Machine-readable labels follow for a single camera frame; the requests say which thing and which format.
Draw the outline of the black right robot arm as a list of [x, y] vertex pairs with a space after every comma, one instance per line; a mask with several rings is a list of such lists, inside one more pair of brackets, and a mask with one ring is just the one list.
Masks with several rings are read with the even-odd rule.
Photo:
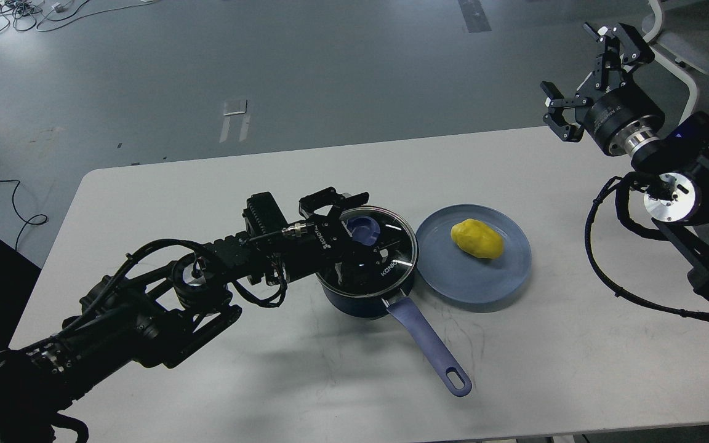
[[709, 115], [686, 117], [666, 137], [658, 131], [666, 117], [634, 81], [633, 72], [655, 58], [636, 28], [625, 23], [586, 33], [600, 44], [593, 70], [571, 98], [551, 82], [541, 83], [548, 99], [544, 123], [563, 142], [591, 135], [603, 154], [627, 155], [632, 171], [608, 179], [585, 222], [585, 251], [605, 286], [631, 303], [709, 322], [709, 312], [671, 308], [645, 300], [611, 280], [596, 262], [591, 235], [599, 207], [613, 194], [620, 224], [641, 238], [673, 245], [690, 263], [692, 291], [709, 302], [709, 244], [692, 232], [709, 224]]

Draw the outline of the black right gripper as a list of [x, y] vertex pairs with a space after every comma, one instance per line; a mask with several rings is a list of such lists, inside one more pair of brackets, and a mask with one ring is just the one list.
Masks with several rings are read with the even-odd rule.
[[[655, 60], [650, 45], [631, 25], [583, 30], [599, 43], [595, 66], [579, 86], [579, 92], [605, 93], [589, 106], [588, 97], [565, 98], [555, 84], [540, 82], [547, 96], [543, 121], [563, 142], [580, 142], [585, 129], [603, 154], [611, 157], [638, 153], [647, 144], [659, 141], [657, 132], [666, 122], [666, 114], [644, 91], [630, 84], [633, 71]], [[582, 114], [582, 126], [564, 118], [564, 111], [589, 106]]]

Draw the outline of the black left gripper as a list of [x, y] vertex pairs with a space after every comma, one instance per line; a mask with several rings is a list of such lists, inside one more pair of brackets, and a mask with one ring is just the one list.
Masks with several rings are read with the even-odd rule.
[[[366, 205], [370, 198], [369, 193], [341, 194], [335, 188], [328, 187], [298, 200], [302, 221], [310, 220], [313, 225], [303, 236], [285, 242], [281, 261], [288, 283], [340, 263], [351, 252], [351, 235], [339, 218], [346, 210]], [[327, 206], [331, 207], [327, 216], [316, 213], [316, 210]]]

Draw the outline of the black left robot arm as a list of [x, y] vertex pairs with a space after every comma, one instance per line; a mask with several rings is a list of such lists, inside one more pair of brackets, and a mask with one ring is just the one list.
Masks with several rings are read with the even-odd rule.
[[368, 201], [329, 187], [299, 199], [301, 219], [289, 223], [271, 193], [253, 194], [241, 233], [155, 239], [128, 254], [59, 332], [0, 351], [0, 442], [54, 442], [59, 428], [87, 442], [87, 424], [64, 414], [74, 401], [130, 362], [185, 362], [240, 318], [235, 293], [277, 308], [288, 284], [363, 252], [341, 218]]

